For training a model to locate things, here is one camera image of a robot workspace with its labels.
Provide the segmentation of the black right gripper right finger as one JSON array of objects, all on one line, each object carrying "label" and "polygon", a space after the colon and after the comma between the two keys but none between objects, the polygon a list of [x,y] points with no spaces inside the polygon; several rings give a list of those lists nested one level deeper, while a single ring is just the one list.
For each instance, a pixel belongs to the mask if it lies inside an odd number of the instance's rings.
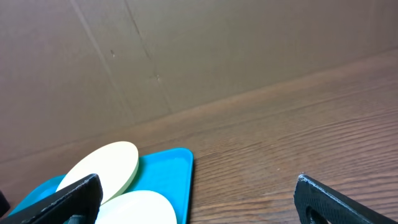
[{"label": "black right gripper right finger", "polygon": [[304,174],[298,176],[294,204],[301,223],[397,224]]}]

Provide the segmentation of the light blue plate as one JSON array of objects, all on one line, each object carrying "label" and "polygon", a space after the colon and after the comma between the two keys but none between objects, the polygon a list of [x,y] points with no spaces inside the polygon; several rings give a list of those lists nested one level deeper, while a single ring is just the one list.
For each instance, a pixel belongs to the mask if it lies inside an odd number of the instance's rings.
[{"label": "light blue plate", "polygon": [[137,190],[100,206],[95,224],[177,224],[172,204],[161,194]]}]

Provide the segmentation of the yellow-green plate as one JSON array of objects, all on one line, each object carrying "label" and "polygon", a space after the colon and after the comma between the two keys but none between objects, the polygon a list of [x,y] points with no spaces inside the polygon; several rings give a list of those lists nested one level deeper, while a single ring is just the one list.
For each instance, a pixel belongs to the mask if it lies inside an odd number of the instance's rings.
[{"label": "yellow-green plate", "polygon": [[89,174],[96,174],[103,191],[101,204],[104,204],[127,189],[138,167],[137,147],[128,141],[113,142],[91,152],[79,161],[62,179],[57,191]]}]

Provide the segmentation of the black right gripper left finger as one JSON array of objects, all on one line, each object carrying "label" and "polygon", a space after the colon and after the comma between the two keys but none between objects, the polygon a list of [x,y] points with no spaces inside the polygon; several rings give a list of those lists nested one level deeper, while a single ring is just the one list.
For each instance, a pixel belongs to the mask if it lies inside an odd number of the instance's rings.
[{"label": "black right gripper left finger", "polygon": [[97,174],[66,186],[37,203],[1,220],[1,224],[65,223],[78,216],[76,223],[94,223],[98,216],[103,190]]}]

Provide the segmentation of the teal plastic serving tray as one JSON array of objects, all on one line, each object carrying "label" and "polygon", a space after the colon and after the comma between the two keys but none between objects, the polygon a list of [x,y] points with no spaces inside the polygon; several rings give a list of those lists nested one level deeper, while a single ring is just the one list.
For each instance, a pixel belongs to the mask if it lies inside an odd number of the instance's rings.
[{"label": "teal plastic serving tray", "polygon": [[[192,170],[193,154],[185,148],[170,149],[142,157],[139,156],[137,173],[122,194],[137,190],[157,192],[172,204],[177,223],[185,223],[190,200]],[[50,179],[36,188],[10,215],[58,192],[57,187],[64,177],[65,175]],[[76,223],[77,220],[78,216],[74,215],[65,223]]]}]

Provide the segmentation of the brown cardboard back panel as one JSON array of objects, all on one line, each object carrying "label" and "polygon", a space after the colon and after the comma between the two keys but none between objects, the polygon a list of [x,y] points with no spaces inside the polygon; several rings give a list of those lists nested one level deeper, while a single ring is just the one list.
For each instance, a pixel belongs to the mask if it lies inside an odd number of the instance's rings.
[{"label": "brown cardboard back panel", "polygon": [[2,1],[1,160],[395,47],[396,1]]}]

